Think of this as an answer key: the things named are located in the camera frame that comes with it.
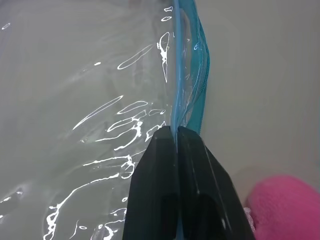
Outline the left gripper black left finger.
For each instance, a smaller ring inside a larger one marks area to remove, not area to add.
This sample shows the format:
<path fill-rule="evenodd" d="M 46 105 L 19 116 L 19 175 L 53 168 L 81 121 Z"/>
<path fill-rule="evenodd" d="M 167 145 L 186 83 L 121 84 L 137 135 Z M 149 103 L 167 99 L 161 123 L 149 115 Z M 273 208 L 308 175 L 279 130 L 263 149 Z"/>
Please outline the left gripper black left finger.
<path fill-rule="evenodd" d="M 158 129 L 131 176 L 125 240 L 174 240 L 179 194 L 176 145 L 169 126 Z"/>

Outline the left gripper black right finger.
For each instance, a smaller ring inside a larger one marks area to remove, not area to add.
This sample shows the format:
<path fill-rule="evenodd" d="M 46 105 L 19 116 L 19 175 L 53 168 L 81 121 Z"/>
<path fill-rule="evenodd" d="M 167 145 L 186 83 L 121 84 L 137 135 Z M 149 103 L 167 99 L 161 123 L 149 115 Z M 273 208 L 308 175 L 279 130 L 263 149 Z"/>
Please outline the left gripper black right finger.
<path fill-rule="evenodd" d="M 184 239 L 255 239 L 229 174 L 203 139 L 182 126 L 177 132 L 177 159 Z"/>

